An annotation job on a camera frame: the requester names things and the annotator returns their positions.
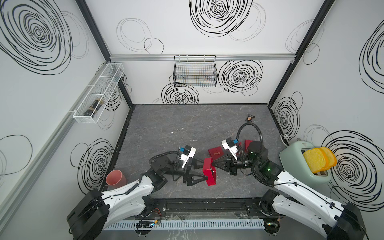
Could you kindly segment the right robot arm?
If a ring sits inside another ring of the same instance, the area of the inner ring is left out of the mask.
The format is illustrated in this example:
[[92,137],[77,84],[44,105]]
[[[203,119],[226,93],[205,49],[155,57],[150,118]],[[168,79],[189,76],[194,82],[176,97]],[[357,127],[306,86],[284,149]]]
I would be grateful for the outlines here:
[[[255,151],[246,154],[239,144],[240,133],[252,126],[259,134]],[[222,170],[236,175],[238,169],[249,168],[250,175],[270,187],[259,203],[265,216],[287,216],[315,230],[327,240],[368,239],[361,211],[352,203],[342,203],[328,198],[294,178],[281,166],[268,159],[260,128],[252,122],[240,126],[236,138],[222,141],[227,157]]]

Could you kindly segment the jewelry box lid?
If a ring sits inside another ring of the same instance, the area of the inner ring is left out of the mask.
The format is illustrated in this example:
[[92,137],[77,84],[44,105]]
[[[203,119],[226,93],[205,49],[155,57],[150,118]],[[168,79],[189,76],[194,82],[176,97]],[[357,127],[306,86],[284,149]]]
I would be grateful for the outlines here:
[[215,161],[221,158],[224,155],[224,151],[222,147],[216,147],[209,149],[210,157]]

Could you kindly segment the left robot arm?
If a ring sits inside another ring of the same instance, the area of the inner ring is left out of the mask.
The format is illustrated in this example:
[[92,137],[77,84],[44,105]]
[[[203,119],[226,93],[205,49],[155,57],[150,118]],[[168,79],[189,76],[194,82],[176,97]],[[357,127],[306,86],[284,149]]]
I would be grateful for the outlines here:
[[106,227],[129,217],[148,215],[153,210],[151,194],[160,190],[171,175],[183,178],[188,186],[207,180],[198,172],[204,161],[195,156],[195,148],[156,155],[149,160],[150,169],[139,179],[114,190],[88,192],[68,214],[69,234],[75,240],[94,240]]

